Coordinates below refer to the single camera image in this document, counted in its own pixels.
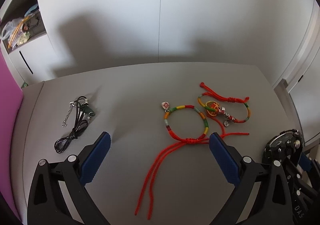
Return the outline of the black wrist watch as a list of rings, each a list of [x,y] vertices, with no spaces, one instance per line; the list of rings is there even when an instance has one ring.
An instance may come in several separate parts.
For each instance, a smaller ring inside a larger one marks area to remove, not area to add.
[[[273,137],[265,146],[262,163],[271,164],[275,160],[283,161],[288,158],[297,166],[303,150],[303,138],[298,130],[282,131]]]

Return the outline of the pink plastic bin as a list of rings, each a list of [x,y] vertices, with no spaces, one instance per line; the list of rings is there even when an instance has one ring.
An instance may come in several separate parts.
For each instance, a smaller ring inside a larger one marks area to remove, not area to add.
[[[19,218],[10,179],[10,150],[16,116],[23,94],[1,56],[1,194],[10,210]]]

